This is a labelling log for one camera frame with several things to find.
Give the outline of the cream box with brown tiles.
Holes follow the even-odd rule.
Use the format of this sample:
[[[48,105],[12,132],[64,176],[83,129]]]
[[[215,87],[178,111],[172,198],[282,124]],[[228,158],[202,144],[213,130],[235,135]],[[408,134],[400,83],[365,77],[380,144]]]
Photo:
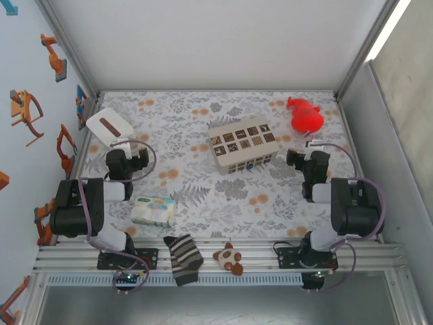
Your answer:
[[[272,163],[279,152],[270,122],[264,116],[211,128],[208,137],[221,175],[248,171],[246,165],[251,161],[254,167]]]

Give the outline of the white tissue box holder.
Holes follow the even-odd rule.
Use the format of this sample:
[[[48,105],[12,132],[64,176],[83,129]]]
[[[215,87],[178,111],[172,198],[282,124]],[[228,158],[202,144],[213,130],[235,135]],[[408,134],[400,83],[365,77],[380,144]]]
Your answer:
[[[111,108],[104,108],[88,118],[86,126],[107,147],[134,133],[133,127]]]

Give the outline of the red rubber toy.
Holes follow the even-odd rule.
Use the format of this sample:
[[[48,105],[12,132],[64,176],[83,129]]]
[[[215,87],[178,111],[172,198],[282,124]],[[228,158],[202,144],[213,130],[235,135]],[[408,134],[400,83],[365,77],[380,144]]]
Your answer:
[[[320,107],[314,106],[306,99],[289,97],[287,109],[292,111],[291,126],[299,133],[315,133],[324,124]]]

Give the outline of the soft tissue pack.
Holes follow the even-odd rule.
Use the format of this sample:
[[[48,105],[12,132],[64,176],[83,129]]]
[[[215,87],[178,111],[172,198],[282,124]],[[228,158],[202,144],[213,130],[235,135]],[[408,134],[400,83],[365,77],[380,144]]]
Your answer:
[[[140,196],[131,211],[131,221],[141,225],[171,228],[175,222],[177,203],[172,198]]]

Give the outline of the floral tablecloth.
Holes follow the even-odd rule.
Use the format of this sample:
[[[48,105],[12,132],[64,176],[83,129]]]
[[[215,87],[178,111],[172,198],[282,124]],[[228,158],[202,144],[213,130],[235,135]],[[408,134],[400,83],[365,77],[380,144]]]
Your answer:
[[[133,149],[149,144],[155,154],[136,174],[133,197],[172,198],[177,203],[172,227],[131,221],[134,200],[111,202],[105,220],[134,238],[301,237],[330,221],[327,204],[307,202],[303,175],[286,164],[288,150],[301,152],[306,137],[290,125],[289,97],[320,107],[325,122],[315,138],[330,154],[327,176],[353,176],[344,123],[331,92],[105,92],[102,108],[111,108],[134,129]],[[208,131],[244,118],[264,116],[279,144],[274,162],[249,171],[220,175]]]

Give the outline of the black white striped sock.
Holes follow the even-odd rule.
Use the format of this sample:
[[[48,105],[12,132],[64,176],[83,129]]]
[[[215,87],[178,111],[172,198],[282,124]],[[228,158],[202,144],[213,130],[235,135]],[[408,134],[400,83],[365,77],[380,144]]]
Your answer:
[[[189,235],[163,237],[170,253],[173,278],[177,286],[198,281],[199,269],[204,259],[193,238]]]

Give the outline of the brown white plush toy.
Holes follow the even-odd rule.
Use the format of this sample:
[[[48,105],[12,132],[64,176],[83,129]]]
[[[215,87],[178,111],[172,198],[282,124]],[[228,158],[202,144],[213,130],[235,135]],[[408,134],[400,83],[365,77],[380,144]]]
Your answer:
[[[212,257],[222,268],[231,272],[234,276],[243,275],[244,269],[240,263],[242,254],[234,249],[232,243],[227,242],[224,249],[215,252]]]

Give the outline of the aluminium side rail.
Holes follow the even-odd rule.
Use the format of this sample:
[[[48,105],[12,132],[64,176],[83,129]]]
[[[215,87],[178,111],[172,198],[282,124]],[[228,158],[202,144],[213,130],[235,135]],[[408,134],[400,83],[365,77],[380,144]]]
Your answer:
[[[350,152],[347,156],[352,161],[354,175],[347,179],[333,178],[331,181],[332,227],[343,237],[333,244],[334,248],[342,246],[345,240],[362,242],[380,234],[387,212],[384,191],[375,181],[364,176],[341,100],[336,100],[336,103],[349,140]]]
[[[93,115],[93,110],[95,108],[95,102],[91,100],[90,98],[87,98],[88,104],[86,105],[86,117],[87,119],[90,118]],[[68,156],[65,154],[62,150],[62,141],[66,138],[69,142],[69,144],[72,146],[74,154],[72,156]],[[88,132],[86,132],[85,139],[83,140],[83,144],[81,147],[81,151],[78,150],[72,136],[70,135],[69,131],[67,130],[66,126],[61,124],[60,125],[60,133],[56,140],[56,150],[61,160],[61,167],[65,172],[65,178],[75,178],[76,176],[79,176],[81,173],[83,166],[84,166],[84,154],[83,151],[86,150],[87,146],[87,139],[88,139]]]

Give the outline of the blue orange wall sticker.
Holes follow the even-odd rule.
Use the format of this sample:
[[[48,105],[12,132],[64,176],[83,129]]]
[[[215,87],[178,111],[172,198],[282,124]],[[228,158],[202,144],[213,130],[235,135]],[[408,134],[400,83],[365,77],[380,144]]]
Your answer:
[[[80,131],[86,125],[86,105],[88,104],[87,95],[80,85],[76,86],[76,115],[78,118],[78,130]]]

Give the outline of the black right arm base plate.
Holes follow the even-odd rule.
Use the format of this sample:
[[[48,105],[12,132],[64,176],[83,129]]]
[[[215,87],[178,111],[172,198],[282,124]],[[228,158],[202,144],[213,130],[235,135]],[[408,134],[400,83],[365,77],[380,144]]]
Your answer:
[[[331,252],[302,250],[299,247],[277,249],[280,269],[338,269],[338,260]]]

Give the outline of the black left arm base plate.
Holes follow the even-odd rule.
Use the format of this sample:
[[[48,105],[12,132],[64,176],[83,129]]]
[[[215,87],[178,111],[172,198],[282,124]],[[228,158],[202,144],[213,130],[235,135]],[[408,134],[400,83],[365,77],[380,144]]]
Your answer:
[[[158,263],[158,249],[156,248],[136,248],[135,254],[145,261],[149,269],[156,269]],[[120,269],[139,269],[144,270],[142,262],[136,259],[121,256],[113,253],[99,252],[97,261],[98,270],[120,270]]]

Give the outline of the aluminium front rail beam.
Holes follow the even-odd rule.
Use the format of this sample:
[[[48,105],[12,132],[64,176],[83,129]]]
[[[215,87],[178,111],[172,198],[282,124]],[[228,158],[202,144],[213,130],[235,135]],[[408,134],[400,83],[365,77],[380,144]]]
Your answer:
[[[240,238],[232,242],[242,254],[242,265],[246,273],[280,272],[277,255],[273,250],[275,238]],[[224,238],[198,238],[196,246],[204,258],[202,273],[222,272],[212,254],[224,247]],[[158,249],[156,271],[171,271],[170,254],[161,238],[139,238],[137,248]],[[358,272],[407,269],[408,262],[403,247],[399,244],[379,244],[374,241],[353,242],[357,254],[355,269]],[[78,239],[61,238],[55,246],[39,249],[33,267],[36,273],[96,272],[99,251]]]

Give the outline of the aluminium frame post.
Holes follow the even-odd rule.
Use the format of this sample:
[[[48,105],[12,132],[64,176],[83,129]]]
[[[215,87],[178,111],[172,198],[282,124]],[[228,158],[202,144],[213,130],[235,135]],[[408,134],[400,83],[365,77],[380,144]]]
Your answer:
[[[70,60],[70,63],[76,71],[78,77],[83,82],[83,85],[87,88],[87,94],[91,95],[92,98],[97,101],[99,90],[97,89],[95,81],[92,79],[90,72],[85,67],[84,62],[81,60],[77,50],[75,50],[75,46],[73,45],[69,34],[64,28],[60,17],[50,4],[50,0],[34,0],[34,2],[37,4],[40,12],[44,16],[44,19],[48,23],[55,38],[60,42],[60,47],[66,54],[66,57]]]
[[[397,5],[401,0],[385,0],[379,14],[374,20],[367,36],[355,57],[355,60],[351,64],[346,76],[343,78],[339,88],[334,92],[336,100],[339,102],[342,96],[347,92],[352,80],[354,79],[356,73],[362,67],[363,63],[367,59],[367,55],[372,50],[373,45],[378,40],[380,33],[383,31],[386,23],[389,21],[391,15],[394,13]]]

